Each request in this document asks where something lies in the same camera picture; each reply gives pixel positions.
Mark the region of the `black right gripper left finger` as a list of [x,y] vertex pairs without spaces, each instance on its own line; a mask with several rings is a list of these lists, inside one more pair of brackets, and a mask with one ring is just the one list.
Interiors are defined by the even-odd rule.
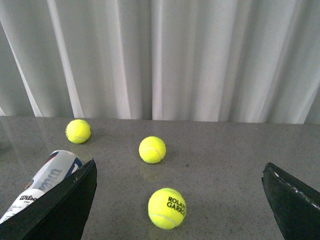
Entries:
[[90,160],[38,200],[0,225],[2,240],[79,240],[97,188]]

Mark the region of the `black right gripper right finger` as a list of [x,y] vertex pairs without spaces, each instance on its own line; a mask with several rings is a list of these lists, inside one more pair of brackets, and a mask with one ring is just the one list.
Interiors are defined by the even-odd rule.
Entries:
[[320,238],[320,193],[272,162],[261,178],[274,218],[285,240]]

